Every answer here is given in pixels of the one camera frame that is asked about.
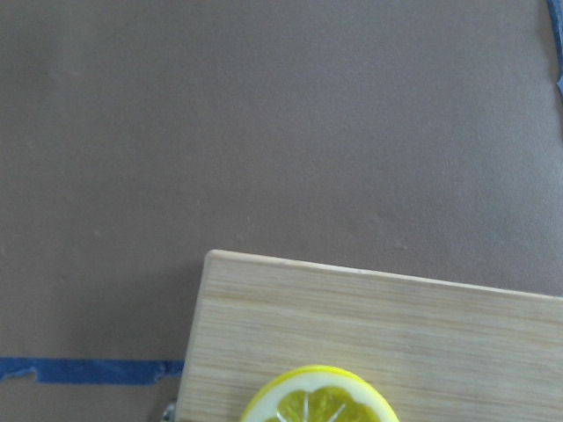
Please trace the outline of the yellow lemon half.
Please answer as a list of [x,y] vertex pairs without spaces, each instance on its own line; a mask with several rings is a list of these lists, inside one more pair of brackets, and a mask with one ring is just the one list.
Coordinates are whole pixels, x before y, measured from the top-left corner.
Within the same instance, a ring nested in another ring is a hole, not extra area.
[[265,384],[241,421],[397,421],[387,400],[358,375],[338,367],[292,369]]

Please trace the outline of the bamboo cutting board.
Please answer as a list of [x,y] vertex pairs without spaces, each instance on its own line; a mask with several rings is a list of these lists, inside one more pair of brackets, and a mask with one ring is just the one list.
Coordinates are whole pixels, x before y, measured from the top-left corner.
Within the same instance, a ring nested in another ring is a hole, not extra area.
[[559,297],[210,251],[180,421],[235,421],[295,367],[342,367],[402,421],[559,421]]

